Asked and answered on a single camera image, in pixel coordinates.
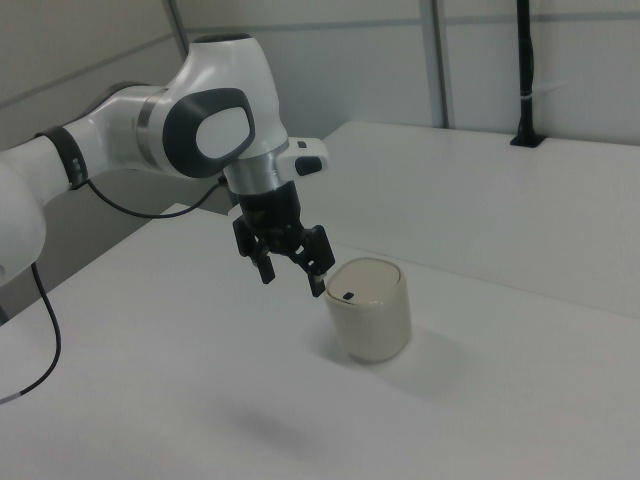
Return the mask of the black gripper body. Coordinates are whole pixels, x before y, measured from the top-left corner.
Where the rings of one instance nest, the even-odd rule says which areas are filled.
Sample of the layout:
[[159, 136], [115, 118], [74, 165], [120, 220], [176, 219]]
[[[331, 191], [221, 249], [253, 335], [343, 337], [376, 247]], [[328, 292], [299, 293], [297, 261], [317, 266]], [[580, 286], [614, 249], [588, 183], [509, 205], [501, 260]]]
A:
[[233, 222], [238, 239], [283, 234], [299, 239], [304, 230], [301, 207], [293, 181], [266, 193], [237, 195], [242, 215]]

